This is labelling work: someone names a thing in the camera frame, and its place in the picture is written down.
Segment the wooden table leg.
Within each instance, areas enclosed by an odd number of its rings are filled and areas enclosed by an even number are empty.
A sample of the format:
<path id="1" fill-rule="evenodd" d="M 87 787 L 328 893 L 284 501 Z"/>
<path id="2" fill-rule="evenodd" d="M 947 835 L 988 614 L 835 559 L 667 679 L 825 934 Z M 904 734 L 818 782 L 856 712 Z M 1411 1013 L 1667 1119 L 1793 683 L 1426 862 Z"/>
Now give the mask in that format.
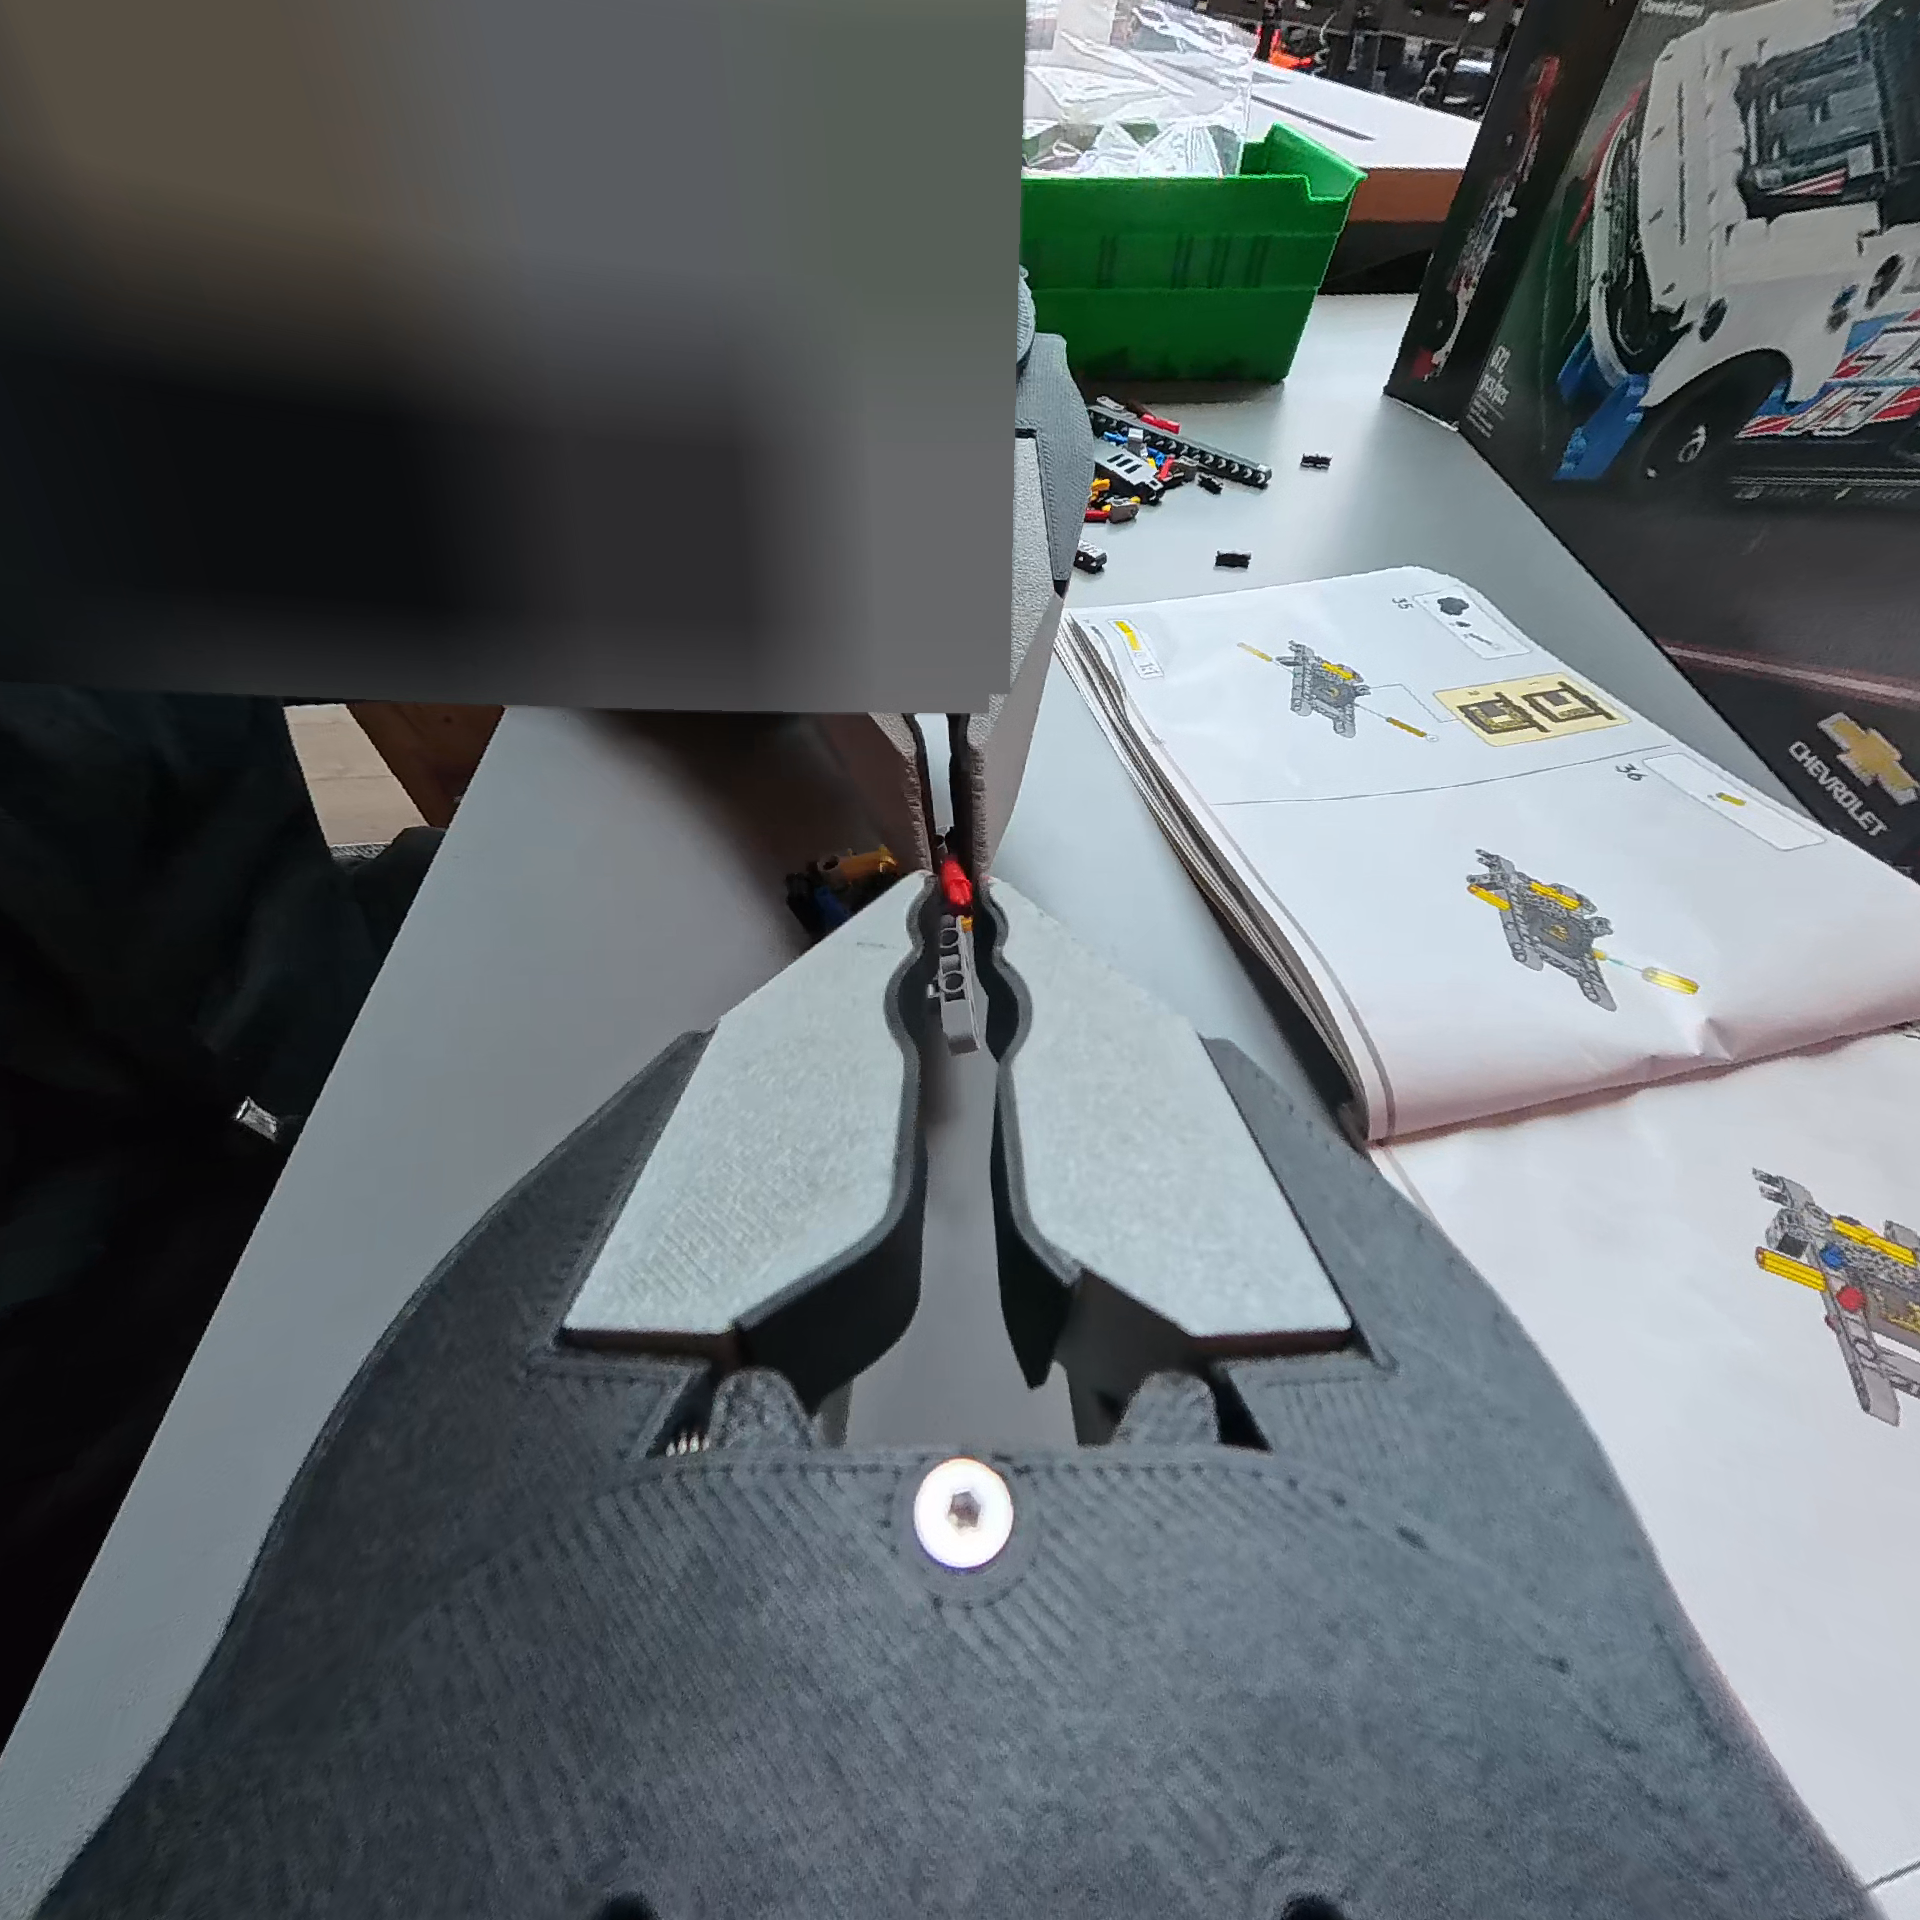
<path id="1" fill-rule="evenodd" d="M 498 727 L 497 703 L 284 705 L 309 797 L 335 847 L 452 822 Z"/>

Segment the pile of loose lego pieces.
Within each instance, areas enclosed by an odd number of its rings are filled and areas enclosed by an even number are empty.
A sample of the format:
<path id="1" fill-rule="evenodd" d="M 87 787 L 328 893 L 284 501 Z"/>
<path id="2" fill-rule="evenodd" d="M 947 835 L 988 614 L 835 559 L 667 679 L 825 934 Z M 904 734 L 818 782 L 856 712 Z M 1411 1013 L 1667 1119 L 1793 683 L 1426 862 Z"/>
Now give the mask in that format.
<path id="1" fill-rule="evenodd" d="M 1095 438 L 1095 478 L 1084 511 L 1089 527 L 1132 520 L 1183 487 L 1264 492 L 1273 480 L 1271 463 L 1192 438 L 1164 416 L 1129 412 L 1106 396 L 1087 399 L 1087 407 Z"/>

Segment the lego set car box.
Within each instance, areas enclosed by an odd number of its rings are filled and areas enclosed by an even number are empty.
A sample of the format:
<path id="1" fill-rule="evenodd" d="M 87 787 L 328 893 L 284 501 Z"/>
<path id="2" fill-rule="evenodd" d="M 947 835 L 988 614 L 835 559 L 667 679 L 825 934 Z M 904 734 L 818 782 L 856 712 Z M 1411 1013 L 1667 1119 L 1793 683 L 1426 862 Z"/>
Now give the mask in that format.
<path id="1" fill-rule="evenodd" d="M 1915 1 L 1527 4 L 1388 393 L 1915 876 Z"/>

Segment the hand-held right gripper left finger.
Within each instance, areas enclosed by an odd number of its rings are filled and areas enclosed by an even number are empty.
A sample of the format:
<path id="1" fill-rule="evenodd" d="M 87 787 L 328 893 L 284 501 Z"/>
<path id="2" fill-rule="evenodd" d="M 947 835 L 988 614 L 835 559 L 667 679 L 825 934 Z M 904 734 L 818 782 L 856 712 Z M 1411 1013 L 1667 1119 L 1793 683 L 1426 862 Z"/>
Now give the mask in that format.
<path id="1" fill-rule="evenodd" d="M 816 1411 L 898 1341 L 922 1295 L 925 893 L 898 880 L 721 1016 L 570 1344 L 768 1368 Z"/>

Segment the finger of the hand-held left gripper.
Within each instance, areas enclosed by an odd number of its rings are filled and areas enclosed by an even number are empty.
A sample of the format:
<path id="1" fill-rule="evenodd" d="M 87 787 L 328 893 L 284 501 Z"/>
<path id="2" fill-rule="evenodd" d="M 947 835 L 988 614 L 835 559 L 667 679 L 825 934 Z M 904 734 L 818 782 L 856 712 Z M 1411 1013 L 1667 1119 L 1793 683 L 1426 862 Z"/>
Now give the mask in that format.
<path id="1" fill-rule="evenodd" d="M 1042 617 L 1016 660 L 1013 685 L 988 711 L 949 716 L 949 851 L 975 884 L 985 883 L 1020 797 L 1041 718 L 1058 617 Z"/>
<path id="2" fill-rule="evenodd" d="M 824 711 L 808 718 L 856 803 L 856 839 L 841 854 L 884 851 L 901 872 L 931 871 L 929 756 L 919 718 L 905 711 Z"/>

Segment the white table with wooden edge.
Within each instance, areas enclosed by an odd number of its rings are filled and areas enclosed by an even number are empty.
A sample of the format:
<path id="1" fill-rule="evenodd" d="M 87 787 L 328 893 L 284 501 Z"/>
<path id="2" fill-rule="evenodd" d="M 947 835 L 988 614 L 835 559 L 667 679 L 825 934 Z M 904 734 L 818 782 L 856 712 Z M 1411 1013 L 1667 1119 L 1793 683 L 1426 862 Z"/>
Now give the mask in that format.
<path id="1" fill-rule="evenodd" d="M 1280 124 L 1362 168 L 1351 227 L 1443 224 L 1482 129 L 1467 116 L 1258 63 L 1251 129 Z"/>

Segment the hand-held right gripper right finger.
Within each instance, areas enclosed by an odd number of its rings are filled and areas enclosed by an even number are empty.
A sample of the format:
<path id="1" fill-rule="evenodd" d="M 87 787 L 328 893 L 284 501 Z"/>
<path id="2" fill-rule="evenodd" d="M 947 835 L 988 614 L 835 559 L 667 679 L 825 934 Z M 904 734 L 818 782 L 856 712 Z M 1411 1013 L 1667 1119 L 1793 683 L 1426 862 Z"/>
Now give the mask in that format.
<path id="1" fill-rule="evenodd" d="M 1335 1352 L 1353 1318 L 1197 1030 L 993 886 L 999 1300 L 1032 1385 Z"/>

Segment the open lego instruction booklet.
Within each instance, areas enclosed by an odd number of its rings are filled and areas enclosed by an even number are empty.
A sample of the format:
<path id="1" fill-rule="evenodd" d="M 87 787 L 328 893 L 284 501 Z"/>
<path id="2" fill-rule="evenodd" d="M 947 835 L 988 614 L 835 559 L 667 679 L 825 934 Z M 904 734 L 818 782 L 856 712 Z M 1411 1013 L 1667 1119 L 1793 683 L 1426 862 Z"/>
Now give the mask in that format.
<path id="1" fill-rule="evenodd" d="M 1915 883 L 1426 566 L 1079 611 L 1063 660 L 1915 1916 Z"/>

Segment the clear plastic bags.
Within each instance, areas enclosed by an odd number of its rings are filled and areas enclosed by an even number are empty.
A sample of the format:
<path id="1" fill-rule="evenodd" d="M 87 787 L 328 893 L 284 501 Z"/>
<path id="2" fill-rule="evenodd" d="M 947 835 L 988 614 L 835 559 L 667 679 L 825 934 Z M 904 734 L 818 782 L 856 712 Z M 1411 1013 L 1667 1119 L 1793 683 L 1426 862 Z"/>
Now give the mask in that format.
<path id="1" fill-rule="evenodd" d="M 1171 1 L 1024 7 L 1026 175 L 1232 177 L 1258 36 Z"/>

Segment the grey yellow lego assembly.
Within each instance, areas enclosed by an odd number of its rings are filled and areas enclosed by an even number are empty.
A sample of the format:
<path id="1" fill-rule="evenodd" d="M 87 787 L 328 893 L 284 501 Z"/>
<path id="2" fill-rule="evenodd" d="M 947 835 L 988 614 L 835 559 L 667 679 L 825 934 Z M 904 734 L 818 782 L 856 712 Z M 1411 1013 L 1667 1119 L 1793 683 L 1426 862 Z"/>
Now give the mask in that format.
<path id="1" fill-rule="evenodd" d="M 931 1013 L 937 1016 L 949 1053 L 969 1053 L 981 1048 L 985 1032 L 976 967 L 976 899 L 971 924 L 963 926 L 960 921 L 947 917 L 937 868 L 943 857 L 953 852 L 949 851 L 949 831 L 939 827 L 937 820 L 931 768 L 929 790 L 931 871 L 916 871 L 931 876 L 936 886 L 933 904 L 929 910 L 936 921 L 925 996 Z M 786 907 L 811 942 L 820 942 L 832 929 L 847 926 L 860 907 L 868 904 L 883 892 L 888 883 L 909 876 L 901 872 L 884 851 L 856 854 L 848 863 L 841 859 L 844 852 L 847 851 L 818 854 L 804 868 L 785 877 Z"/>

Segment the green plastic bin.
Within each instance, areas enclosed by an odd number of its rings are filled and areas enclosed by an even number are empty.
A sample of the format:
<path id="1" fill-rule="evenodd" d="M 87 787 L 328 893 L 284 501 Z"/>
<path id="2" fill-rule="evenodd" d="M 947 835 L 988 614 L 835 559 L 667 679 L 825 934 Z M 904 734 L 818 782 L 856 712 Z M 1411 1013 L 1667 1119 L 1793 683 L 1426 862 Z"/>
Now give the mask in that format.
<path id="1" fill-rule="evenodd" d="M 1287 125 L 1237 175 L 1026 175 L 1039 326 L 1087 376 L 1282 382 L 1362 180 Z"/>

